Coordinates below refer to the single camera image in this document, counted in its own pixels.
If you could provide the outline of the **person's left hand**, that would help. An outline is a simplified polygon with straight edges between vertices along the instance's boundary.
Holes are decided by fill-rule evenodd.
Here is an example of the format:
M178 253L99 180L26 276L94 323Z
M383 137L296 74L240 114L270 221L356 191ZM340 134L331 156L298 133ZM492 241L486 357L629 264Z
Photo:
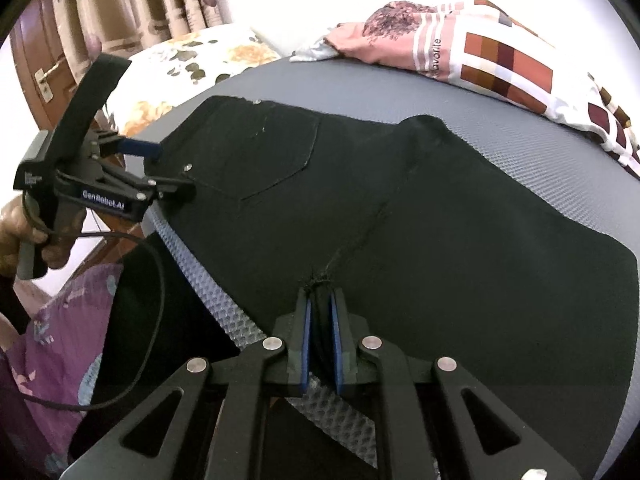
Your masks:
M41 257L49 269L58 270L66 265L75 244L76 235L81 232L86 218L85 208L70 205L74 214L62 233L73 237L48 237L45 232L34 228L27 220L23 210L21 196L15 196L1 209L1 276L14 278L18 265L18 253L21 242L35 245L43 244Z

